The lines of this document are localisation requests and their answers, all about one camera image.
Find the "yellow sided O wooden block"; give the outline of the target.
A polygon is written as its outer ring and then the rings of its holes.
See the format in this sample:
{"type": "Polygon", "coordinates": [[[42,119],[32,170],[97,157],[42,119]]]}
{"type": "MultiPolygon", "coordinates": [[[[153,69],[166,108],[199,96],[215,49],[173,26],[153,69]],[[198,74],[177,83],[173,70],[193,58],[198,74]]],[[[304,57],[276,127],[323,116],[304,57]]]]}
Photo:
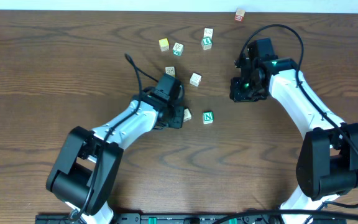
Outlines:
{"type": "Polygon", "coordinates": [[[184,117],[183,117],[183,121],[189,121],[192,118],[191,112],[188,108],[184,109],[184,117]]]}

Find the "green N wooden block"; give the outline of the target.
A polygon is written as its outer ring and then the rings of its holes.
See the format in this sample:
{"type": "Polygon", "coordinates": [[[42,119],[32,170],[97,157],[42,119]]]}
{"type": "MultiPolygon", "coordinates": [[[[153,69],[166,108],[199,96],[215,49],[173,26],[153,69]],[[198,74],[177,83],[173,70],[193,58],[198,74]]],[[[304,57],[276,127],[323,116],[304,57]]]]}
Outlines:
{"type": "Polygon", "coordinates": [[[203,112],[203,124],[211,124],[214,121],[214,114],[212,111],[203,112]]]}

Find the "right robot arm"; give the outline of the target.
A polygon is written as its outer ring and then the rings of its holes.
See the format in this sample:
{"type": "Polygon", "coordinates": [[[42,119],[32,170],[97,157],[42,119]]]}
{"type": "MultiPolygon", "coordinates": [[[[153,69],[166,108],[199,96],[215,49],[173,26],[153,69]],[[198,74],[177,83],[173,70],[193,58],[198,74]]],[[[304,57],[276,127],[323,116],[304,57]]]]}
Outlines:
{"type": "Polygon", "coordinates": [[[282,223],[312,223],[326,205],[358,188],[358,123],[335,115],[307,84],[299,65],[275,55],[240,57],[231,79],[235,102],[276,99],[303,138],[296,164],[298,186],[279,207],[282,223]]]}

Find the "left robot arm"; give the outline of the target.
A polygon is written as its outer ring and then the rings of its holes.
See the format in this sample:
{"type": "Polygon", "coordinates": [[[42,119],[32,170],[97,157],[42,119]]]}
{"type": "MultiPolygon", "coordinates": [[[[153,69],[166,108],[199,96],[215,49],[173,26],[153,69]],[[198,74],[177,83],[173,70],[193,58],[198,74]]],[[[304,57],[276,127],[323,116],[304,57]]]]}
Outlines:
{"type": "Polygon", "coordinates": [[[184,97],[159,97],[141,93],[108,123],[92,130],[73,128],[46,181],[46,188],[72,208],[61,221],[109,223],[113,211],[107,205],[124,150],[154,129],[180,129],[184,97]]]}

